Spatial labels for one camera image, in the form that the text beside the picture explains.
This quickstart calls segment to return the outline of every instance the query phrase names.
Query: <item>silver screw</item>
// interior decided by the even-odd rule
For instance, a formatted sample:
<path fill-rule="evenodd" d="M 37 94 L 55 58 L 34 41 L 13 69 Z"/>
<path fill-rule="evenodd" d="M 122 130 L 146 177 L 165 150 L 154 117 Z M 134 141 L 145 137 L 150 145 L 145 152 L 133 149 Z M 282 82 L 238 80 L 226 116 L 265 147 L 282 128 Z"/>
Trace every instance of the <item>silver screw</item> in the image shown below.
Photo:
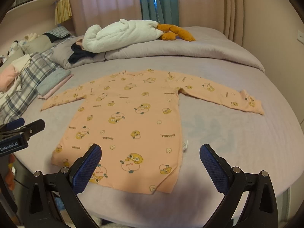
<path fill-rule="evenodd" d="M 265 170 L 262 170 L 262 172 L 261 172 L 261 173 L 262 173 L 262 175 L 263 175 L 263 176 L 265 176 L 265 177 L 267 177 L 267 176 L 268 176 L 268 172 L 267 172 L 267 171 L 265 171 Z"/>
<path fill-rule="evenodd" d="M 61 173 L 63 173 L 63 174 L 67 173 L 68 171 L 69 171 L 69 167 L 63 167 L 61 169 Z"/>
<path fill-rule="evenodd" d="M 38 176 L 40 176 L 40 171 L 34 172 L 34 177 L 38 177 Z"/>
<path fill-rule="evenodd" d="M 240 173 L 241 172 L 241 169 L 237 166 L 233 167 L 232 169 L 235 173 Z"/>

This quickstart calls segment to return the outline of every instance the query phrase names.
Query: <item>wall outlet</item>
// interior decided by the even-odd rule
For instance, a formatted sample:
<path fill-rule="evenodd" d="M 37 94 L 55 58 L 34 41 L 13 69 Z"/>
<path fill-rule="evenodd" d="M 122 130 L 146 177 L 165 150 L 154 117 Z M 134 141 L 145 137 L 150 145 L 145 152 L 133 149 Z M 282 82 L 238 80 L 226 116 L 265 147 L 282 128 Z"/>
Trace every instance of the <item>wall outlet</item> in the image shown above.
<path fill-rule="evenodd" d="M 301 31 L 298 31 L 298 40 L 304 44 L 304 33 Z"/>

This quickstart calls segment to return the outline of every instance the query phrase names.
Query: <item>wall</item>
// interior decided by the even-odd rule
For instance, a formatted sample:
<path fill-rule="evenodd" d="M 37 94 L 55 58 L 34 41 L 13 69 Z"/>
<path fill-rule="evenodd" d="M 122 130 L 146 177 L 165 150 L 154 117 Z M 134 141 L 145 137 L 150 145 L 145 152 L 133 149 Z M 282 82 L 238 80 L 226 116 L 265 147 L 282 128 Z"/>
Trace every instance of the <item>wall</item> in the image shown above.
<path fill-rule="evenodd" d="M 302 122 L 304 45 L 298 30 L 304 32 L 304 24 L 288 0 L 244 0 L 243 47 L 262 62 Z"/>
<path fill-rule="evenodd" d="M 20 16 L 14 18 L 7 14 L 0 24 L 0 55 L 6 56 L 10 45 L 15 40 L 24 38 L 28 33 L 36 32 L 41 35 L 55 28 L 54 14 L 54 5 L 20 13 Z"/>

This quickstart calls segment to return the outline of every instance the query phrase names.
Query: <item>hanging yellow fabric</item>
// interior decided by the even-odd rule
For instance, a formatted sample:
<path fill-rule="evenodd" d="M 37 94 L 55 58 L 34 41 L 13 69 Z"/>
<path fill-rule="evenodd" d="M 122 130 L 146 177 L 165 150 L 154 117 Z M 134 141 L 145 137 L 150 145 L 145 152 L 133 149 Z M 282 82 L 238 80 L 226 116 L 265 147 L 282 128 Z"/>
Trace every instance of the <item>hanging yellow fabric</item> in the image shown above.
<path fill-rule="evenodd" d="M 55 8 L 55 24 L 72 18 L 70 0 L 58 0 Z"/>

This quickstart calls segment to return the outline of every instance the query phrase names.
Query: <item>white shelf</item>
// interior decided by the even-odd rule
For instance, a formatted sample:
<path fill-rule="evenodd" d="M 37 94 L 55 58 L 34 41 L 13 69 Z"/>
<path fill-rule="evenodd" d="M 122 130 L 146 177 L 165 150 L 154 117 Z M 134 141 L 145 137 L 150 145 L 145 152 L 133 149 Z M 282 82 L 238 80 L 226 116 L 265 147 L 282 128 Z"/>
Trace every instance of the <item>white shelf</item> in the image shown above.
<path fill-rule="evenodd" d="M 33 0 L 24 4 L 21 4 L 7 12 L 3 22 L 10 22 L 20 17 L 21 15 L 28 13 L 39 8 L 51 6 L 57 0 Z"/>

